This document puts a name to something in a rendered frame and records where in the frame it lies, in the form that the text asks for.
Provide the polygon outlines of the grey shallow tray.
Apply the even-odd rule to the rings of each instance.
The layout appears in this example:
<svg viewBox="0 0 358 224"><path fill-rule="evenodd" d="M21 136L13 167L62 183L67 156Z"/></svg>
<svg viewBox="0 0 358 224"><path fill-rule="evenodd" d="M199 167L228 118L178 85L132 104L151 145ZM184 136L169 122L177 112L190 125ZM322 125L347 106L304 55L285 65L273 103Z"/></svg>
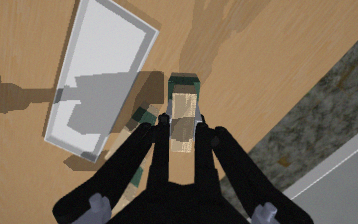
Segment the grey shallow tray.
<svg viewBox="0 0 358 224"><path fill-rule="evenodd" d="M80 0L44 141L96 163L159 33L112 0Z"/></svg>

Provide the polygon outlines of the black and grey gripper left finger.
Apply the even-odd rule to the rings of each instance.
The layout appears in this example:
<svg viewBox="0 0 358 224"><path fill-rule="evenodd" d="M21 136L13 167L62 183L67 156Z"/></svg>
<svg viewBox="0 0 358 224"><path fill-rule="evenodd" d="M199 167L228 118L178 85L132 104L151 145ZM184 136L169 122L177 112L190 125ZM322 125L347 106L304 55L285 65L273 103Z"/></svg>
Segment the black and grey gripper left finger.
<svg viewBox="0 0 358 224"><path fill-rule="evenodd" d="M168 224L169 140L172 99L158 125L141 123L102 167L53 206L58 224L105 224L154 145L139 224Z"/></svg>

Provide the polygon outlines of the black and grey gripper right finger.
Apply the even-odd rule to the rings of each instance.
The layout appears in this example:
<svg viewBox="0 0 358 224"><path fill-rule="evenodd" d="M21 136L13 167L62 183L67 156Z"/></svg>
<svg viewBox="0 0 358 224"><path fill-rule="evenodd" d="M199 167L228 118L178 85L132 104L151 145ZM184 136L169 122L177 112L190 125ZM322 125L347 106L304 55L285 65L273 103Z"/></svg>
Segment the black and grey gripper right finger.
<svg viewBox="0 0 358 224"><path fill-rule="evenodd" d="M213 152L251 224L314 224L302 208L273 186L225 127L208 127L198 101L193 141L194 183L198 183L198 224L229 224Z"/></svg>

